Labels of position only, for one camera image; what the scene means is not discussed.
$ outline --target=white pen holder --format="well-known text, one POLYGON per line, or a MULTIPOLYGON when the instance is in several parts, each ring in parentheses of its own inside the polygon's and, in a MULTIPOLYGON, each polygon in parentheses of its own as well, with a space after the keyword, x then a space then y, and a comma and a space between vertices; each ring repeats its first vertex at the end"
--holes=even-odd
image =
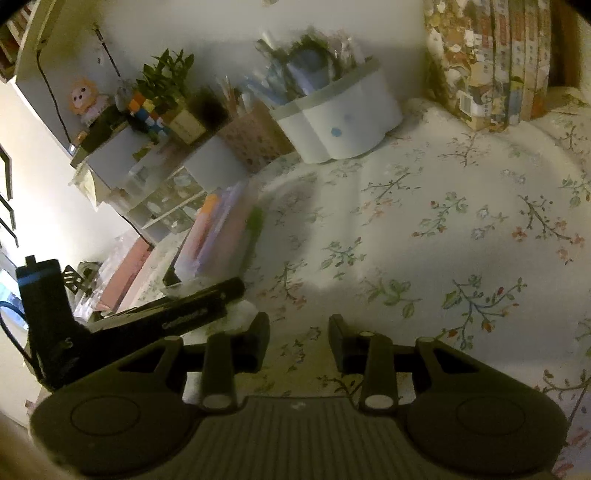
POLYGON ((402 121, 375 59, 271 114, 306 163, 362 155, 402 121))

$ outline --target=floral tablecloth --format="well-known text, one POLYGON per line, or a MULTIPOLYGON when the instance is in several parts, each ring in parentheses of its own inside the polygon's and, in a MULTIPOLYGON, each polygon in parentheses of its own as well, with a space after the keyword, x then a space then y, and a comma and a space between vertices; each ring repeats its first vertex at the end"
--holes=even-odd
POLYGON ((271 341, 261 372, 238 375, 241 393, 354 398, 361 377, 341 376, 329 349, 333 313, 397 344, 434 336, 558 402, 571 428, 554 473, 588 478, 591 108, 572 90, 550 103, 489 134, 412 100, 362 158, 312 166, 292 154, 262 171, 267 216, 245 281, 271 341))

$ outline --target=book spine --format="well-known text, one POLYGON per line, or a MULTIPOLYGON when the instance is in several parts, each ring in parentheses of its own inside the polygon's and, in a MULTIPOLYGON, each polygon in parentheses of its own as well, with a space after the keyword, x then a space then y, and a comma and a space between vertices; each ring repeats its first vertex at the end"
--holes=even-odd
POLYGON ((509 94, 511 92, 511 34, 509 31, 508 0, 492 0, 495 16, 495 79, 492 91, 492 129, 507 125, 509 94))
POLYGON ((538 0, 538 75, 535 82, 534 102, 531 117, 538 118, 545 114, 545 100, 548 94, 548 77, 550 76, 550 51, 552 49, 552 24, 550 17, 550 3, 548 0, 538 0))
POLYGON ((509 2, 511 18, 511 93, 509 94, 509 124, 517 125, 523 103, 525 82, 525 4, 524 0, 509 2))
POLYGON ((525 0, 525 77, 521 120, 531 120, 538 77, 538 2, 525 0))
POLYGON ((458 91, 459 109, 474 130, 489 126, 492 114, 494 44, 490 0, 473 0, 465 9, 465 31, 470 75, 467 88, 458 91))

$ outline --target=plush toy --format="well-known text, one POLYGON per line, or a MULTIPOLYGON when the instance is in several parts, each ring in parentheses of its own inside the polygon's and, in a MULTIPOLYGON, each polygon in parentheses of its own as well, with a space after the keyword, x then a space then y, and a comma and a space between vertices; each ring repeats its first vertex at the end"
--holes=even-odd
POLYGON ((91 126, 99 115, 111 105, 108 95, 99 95, 94 82, 88 79, 78 80, 70 95, 70 109, 80 115, 80 120, 87 127, 91 126))

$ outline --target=row of books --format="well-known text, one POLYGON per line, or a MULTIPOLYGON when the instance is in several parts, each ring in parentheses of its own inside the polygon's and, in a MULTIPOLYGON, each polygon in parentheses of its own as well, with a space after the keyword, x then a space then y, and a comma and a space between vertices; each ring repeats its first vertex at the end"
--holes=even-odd
POLYGON ((427 89, 475 130, 544 114, 550 0, 425 0, 427 89))

